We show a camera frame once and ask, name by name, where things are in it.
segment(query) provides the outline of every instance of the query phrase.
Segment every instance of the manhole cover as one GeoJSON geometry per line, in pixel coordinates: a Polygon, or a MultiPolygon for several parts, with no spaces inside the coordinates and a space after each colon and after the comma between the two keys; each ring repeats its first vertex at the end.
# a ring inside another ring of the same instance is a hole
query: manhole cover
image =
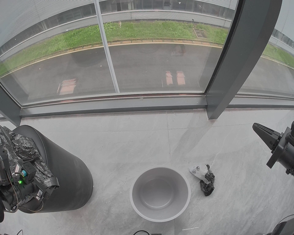
{"type": "Polygon", "coordinates": [[[197,38],[207,38],[206,32],[203,29],[193,28],[197,38]]]}

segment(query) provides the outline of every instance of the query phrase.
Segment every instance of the crumpled black plastic bag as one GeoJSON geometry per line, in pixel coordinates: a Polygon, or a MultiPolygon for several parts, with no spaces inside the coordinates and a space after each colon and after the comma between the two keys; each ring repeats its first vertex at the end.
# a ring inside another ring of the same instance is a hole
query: crumpled black plastic bag
{"type": "Polygon", "coordinates": [[[41,183],[45,189],[50,186],[59,187],[58,181],[53,183],[51,171],[45,164],[43,158],[32,138],[16,134],[7,127],[0,126],[0,149],[7,151],[11,172],[14,172],[17,161],[20,159],[36,159],[32,164],[36,168],[35,179],[41,183]]]}
{"type": "Polygon", "coordinates": [[[205,179],[209,180],[210,183],[206,184],[206,183],[204,183],[203,180],[200,180],[200,187],[201,187],[201,190],[204,192],[204,195],[209,196],[212,193],[212,191],[214,190],[215,176],[212,173],[210,166],[209,165],[206,165],[206,166],[207,166],[208,172],[205,174],[205,179]]]}

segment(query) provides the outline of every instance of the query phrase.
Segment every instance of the white plastic packaging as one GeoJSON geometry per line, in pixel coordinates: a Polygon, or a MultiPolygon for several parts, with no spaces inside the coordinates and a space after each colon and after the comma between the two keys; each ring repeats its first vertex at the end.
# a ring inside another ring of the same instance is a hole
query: white plastic packaging
{"type": "Polygon", "coordinates": [[[209,184],[210,181],[208,181],[206,178],[205,178],[205,174],[208,172],[208,169],[207,169],[207,166],[206,164],[204,163],[199,163],[199,164],[196,164],[192,167],[189,168],[189,171],[195,175],[197,178],[201,179],[204,181],[204,183],[206,184],[209,184]]]}

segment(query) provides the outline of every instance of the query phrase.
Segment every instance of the trash can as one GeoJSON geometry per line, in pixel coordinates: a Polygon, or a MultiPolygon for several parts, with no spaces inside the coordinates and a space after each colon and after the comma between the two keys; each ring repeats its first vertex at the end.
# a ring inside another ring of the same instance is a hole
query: trash can
{"type": "MultiPolygon", "coordinates": [[[[19,126],[13,132],[33,139],[44,162],[59,182],[59,188],[53,190],[38,213],[69,211],[84,206],[93,191],[92,175],[85,163],[31,126],[19,126]]],[[[34,198],[23,206],[37,211],[42,203],[34,198]]],[[[33,213],[23,207],[19,210],[33,213]]]]}

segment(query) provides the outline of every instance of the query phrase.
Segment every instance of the grass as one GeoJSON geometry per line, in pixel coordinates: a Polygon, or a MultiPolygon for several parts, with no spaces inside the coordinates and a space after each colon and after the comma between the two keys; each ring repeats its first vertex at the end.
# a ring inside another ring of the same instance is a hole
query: grass
{"type": "MultiPolygon", "coordinates": [[[[193,27],[206,31],[207,39],[204,40],[220,44],[225,42],[228,33],[228,30],[224,28],[176,21],[123,22],[121,28],[118,23],[104,24],[108,41],[135,38],[196,39],[193,27]]],[[[0,63],[0,75],[54,52],[98,43],[102,43],[98,25],[74,29],[29,46],[9,57],[3,63],[0,63]]],[[[279,48],[268,44],[264,54],[294,67],[294,57],[279,48]]]]}

